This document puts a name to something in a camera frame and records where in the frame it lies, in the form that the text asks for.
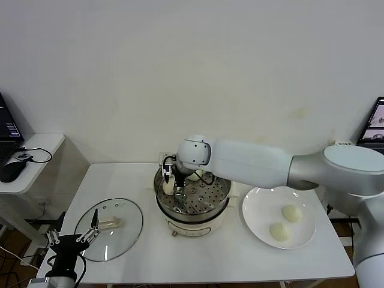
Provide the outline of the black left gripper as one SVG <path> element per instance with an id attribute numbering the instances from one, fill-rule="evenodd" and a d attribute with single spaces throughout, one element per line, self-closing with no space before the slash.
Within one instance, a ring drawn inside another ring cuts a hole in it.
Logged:
<path id="1" fill-rule="evenodd" d="M 48 245 L 53 246 L 56 253 L 53 267 L 45 274 L 45 277 L 68 277 L 76 278 L 75 272 L 78 255 L 89 248 L 92 242 L 100 233 L 98 209 L 96 208 L 91 220 L 90 228 L 80 235 L 59 236 L 66 212 L 62 212 L 55 221 L 53 229 L 46 232 Z"/>

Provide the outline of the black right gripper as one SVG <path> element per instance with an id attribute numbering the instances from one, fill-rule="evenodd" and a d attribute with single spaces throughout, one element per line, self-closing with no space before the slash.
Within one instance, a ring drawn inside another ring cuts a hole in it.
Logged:
<path id="1" fill-rule="evenodd" d="M 173 175 L 174 175 L 174 187 L 175 187 L 175 200 L 184 200 L 185 193 L 184 193 L 184 187 L 186 186 L 186 178 L 188 177 L 187 174 L 182 173 L 178 170 L 177 167 L 173 168 Z M 169 175 L 167 171 L 163 171 L 164 181 L 165 183 L 169 183 Z"/>

